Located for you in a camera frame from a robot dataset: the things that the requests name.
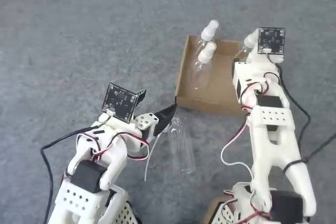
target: cardboard box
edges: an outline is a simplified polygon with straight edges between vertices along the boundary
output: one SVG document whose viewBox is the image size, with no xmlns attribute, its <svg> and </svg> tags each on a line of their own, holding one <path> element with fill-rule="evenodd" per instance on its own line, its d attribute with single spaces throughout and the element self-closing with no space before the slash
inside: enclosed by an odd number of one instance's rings
<svg viewBox="0 0 336 224">
<path fill-rule="evenodd" d="M 180 107 L 226 115 L 243 115 L 235 88 L 232 84 L 232 61 L 238 53 L 238 42 L 216 40 L 216 51 L 212 59 L 211 81 L 206 89 L 195 90 L 188 83 L 196 50 L 197 36 L 186 39 L 179 77 L 176 85 L 176 102 Z"/>
</svg>

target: perforated white panel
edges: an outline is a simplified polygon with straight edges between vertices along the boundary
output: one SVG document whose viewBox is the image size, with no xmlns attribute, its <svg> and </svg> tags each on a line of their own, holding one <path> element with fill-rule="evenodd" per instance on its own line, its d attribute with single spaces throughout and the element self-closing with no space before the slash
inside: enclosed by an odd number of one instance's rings
<svg viewBox="0 0 336 224">
<path fill-rule="evenodd" d="M 279 125 L 295 128 L 290 109 L 256 106 L 251 113 L 254 126 Z"/>
<path fill-rule="evenodd" d="M 217 213 L 211 222 L 211 224 L 232 224 L 234 221 L 234 215 L 228 206 L 224 206 L 224 203 L 220 205 Z"/>
<path fill-rule="evenodd" d="M 125 206 L 120 210 L 114 223 L 118 224 L 138 224 L 130 205 L 126 202 Z"/>
<path fill-rule="evenodd" d="M 55 203 L 81 217 L 93 218 L 101 214 L 108 196 L 108 191 L 92 194 L 67 180 L 63 180 Z"/>
</svg>

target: gray carpet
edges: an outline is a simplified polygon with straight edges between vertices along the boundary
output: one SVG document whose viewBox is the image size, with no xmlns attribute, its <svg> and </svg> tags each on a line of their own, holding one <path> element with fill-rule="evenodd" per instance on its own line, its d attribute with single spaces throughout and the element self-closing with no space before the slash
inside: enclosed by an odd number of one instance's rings
<svg viewBox="0 0 336 224">
<path fill-rule="evenodd" d="M 303 144 L 311 152 L 335 131 L 336 0 L 0 0 L 0 223 L 41 223 L 49 181 L 39 148 L 100 114 L 109 81 L 148 89 L 138 113 L 174 101 L 185 36 L 211 19 L 217 37 L 242 39 L 258 26 L 286 27 L 284 79 L 312 115 Z M 297 131 L 306 118 L 292 107 Z M 144 223 L 197 223 L 222 190 L 248 181 L 242 167 L 225 167 L 220 148 L 241 121 L 179 109 L 193 141 L 197 170 L 173 176 L 167 140 L 144 163 L 128 161 L 118 185 Z M 312 223 L 336 220 L 336 143 L 309 164 L 318 212 Z M 69 139 L 47 155 L 55 177 L 75 153 Z M 226 154 L 252 163 L 247 131 Z M 270 184 L 288 188 L 279 169 Z"/>
</svg>

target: black cable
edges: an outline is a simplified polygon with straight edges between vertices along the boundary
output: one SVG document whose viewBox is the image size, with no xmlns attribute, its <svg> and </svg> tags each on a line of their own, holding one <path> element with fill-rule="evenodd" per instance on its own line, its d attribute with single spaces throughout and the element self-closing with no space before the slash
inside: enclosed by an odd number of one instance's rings
<svg viewBox="0 0 336 224">
<path fill-rule="evenodd" d="M 283 90 L 285 91 L 285 94 L 289 97 L 289 99 L 302 111 L 303 114 L 305 114 L 307 116 L 307 122 L 305 123 L 305 125 L 302 127 L 299 138 L 298 138 L 298 147 L 299 147 L 299 151 L 301 151 L 301 141 L 302 141 L 302 137 L 303 134 L 305 132 L 305 130 L 307 129 L 308 125 L 311 122 L 311 116 L 310 114 L 290 95 L 290 93 L 288 92 L 284 82 L 283 82 L 283 78 L 282 78 L 282 68 L 279 64 L 276 64 L 276 66 L 279 69 L 279 74 L 280 74 L 280 82 L 282 85 Z M 299 163 L 308 163 L 317 153 L 319 153 L 321 150 L 323 150 L 327 145 L 329 145 L 334 139 L 336 138 L 336 133 L 334 133 L 333 135 L 331 135 L 325 142 L 323 142 L 322 144 L 320 144 L 319 147 L 317 147 L 312 153 L 310 153 L 309 155 L 307 155 L 306 157 L 303 157 L 302 159 L 299 160 L 295 160 L 292 161 L 290 163 L 288 163 L 283 171 L 284 173 L 286 173 L 286 171 L 288 170 L 289 167 L 291 167 L 292 165 L 295 164 L 299 164 Z"/>
<path fill-rule="evenodd" d="M 92 127 L 87 127 L 87 128 L 82 128 L 80 130 L 76 130 L 76 131 L 73 131 L 47 145 L 44 145 L 41 147 L 40 149 L 40 153 L 41 153 L 41 156 L 44 160 L 44 163 L 46 164 L 47 166 L 47 170 L 48 170 L 48 174 L 49 174 L 49 181 L 50 181 L 50 190 L 49 190 L 49 198 L 48 198 L 48 204 L 47 204 L 47 209 L 46 209 L 46 213 L 45 213 L 45 216 L 44 216 L 44 220 L 43 220 L 43 224 L 47 224 L 47 221 L 48 221 L 48 216 L 49 216 L 49 212 L 50 212 L 50 207 L 51 207 L 51 201 L 53 200 L 53 194 L 54 194 L 54 177 L 52 175 L 52 171 L 51 171 L 51 168 L 50 168 L 50 164 L 49 164 L 49 161 L 47 159 L 47 156 L 46 154 L 44 153 L 44 150 L 46 149 L 49 149 L 50 147 L 53 147 L 55 144 L 58 144 L 59 142 L 63 141 L 64 139 L 67 139 L 71 136 L 74 136 L 74 135 L 77 135 L 79 133 L 84 133 L 84 132 L 88 132 L 88 131 L 92 131 L 94 129 L 98 129 L 99 127 L 103 126 L 111 117 L 109 117 L 105 122 L 99 124 L 99 125 L 96 125 L 96 126 L 92 126 Z"/>
<path fill-rule="evenodd" d="M 305 133 L 308 125 L 311 122 L 311 116 L 310 114 L 290 95 L 289 91 L 286 88 L 286 85 L 283 81 L 283 77 L 282 77 L 282 68 L 279 64 L 276 64 L 277 68 L 279 69 L 279 75 L 280 75 L 280 82 L 281 82 L 281 86 L 285 92 L 285 94 L 289 97 L 289 99 L 295 104 L 296 107 L 299 108 L 299 110 L 301 110 L 301 112 L 303 114 L 306 115 L 307 117 L 307 122 L 305 123 L 305 125 L 302 127 L 301 131 L 300 131 L 300 135 L 298 138 L 298 147 L 299 147 L 299 151 L 301 152 L 301 142 L 302 142 L 302 138 L 303 138 L 303 134 Z"/>
</svg>

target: white wire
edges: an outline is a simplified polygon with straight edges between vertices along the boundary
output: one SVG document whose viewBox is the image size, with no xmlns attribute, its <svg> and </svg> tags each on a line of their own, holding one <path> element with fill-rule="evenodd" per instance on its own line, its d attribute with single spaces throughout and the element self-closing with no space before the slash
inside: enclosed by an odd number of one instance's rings
<svg viewBox="0 0 336 224">
<path fill-rule="evenodd" d="M 151 159 L 152 153 L 153 153 L 153 151 L 154 151 L 154 148 L 155 148 L 156 143 L 157 143 L 157 141 L 159 140 L 160 136 L 161 136 L 161 133 L 160 133 L 159 135 L 157 135 L 157 137 L 155 138 L 155 142 L 154 142 L 154 144 L 153 144 L 153 147 L 152 147 L 151 151 L 149 152 L 149 156 L 148 156 L 148 158 L 147 158 L 147 161 L 146 161 L 146 167 L 145 167 L 145 176 L 144 176 L 144 180 L 145 180 L 145 181 L 146 181 L 146 179 L 147 179 L 147 170 L 148 170 L 149 160 Z"/>
<path fill-rule="evenodd" d="M 245 164 L 245 163 L 243 163 L 243 162 L 233 162 L 233 163 L 229 163 L 229 162 L 226 162 L 224 159 L 223 159 L 223 153 L 224 153 L 224 151 L 225 151 L 225 149 L 226 148 L 228 148 L 230 145 L 231 145 L 231 143 L 233 143 L 235 140 L 237 140 L 237 138 L 242 134 L 242 132 L 244 131 L 244 129 L 245 129 L 245 127 L 246 127 L 246 122 L 245 122 L 245 124 L 244 124 L 244 126 L 241 128 L 241 130 L 239 131 L 239 132 L 237 132 L 237 134 L 236 134 L 236 136 L 233 138 L 233 139 L 231 139 L 226 145 L 224 145 L 224 147 L 223 147 L 223 149 L 222 149 L 222 151 L 221 151 L 221 160 L 222 160 L 222 162 L 225 164 L 225 165 L 243 165 L 243 166 L 245 166 L 246 167 L 246 169 L 248 169 L 248 171 L 249 171 L 249 173 L 250 173 L 250 175 L 251 175 L 251 178 L 253 179 L 253 173 L 252 173 L 252 171 L 251 171 L 251 169 L 250 169 L 250 167 L 248 167 L 248 165 L 247 164 Z"/>
</svg>

